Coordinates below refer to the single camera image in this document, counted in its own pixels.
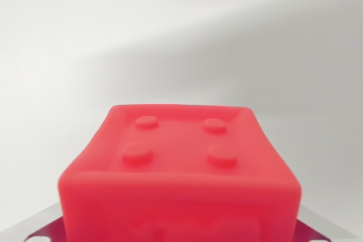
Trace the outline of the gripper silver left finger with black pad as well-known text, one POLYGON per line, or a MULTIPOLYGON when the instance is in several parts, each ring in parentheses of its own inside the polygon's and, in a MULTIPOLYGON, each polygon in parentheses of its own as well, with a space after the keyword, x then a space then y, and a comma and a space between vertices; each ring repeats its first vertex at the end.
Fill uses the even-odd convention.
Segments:
POLYGON ((66 241, 59 202, 1 231, 1 241, 27 241, 35 236, 48 241, 66 241))

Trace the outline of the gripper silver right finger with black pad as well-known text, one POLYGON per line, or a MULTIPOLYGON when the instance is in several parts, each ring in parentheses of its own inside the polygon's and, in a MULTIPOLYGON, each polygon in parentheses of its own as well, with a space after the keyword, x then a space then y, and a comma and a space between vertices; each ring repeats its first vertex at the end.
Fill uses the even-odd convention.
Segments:
POLYGON ((362 241, 362 238, 301 205, 294 241, 362 241))

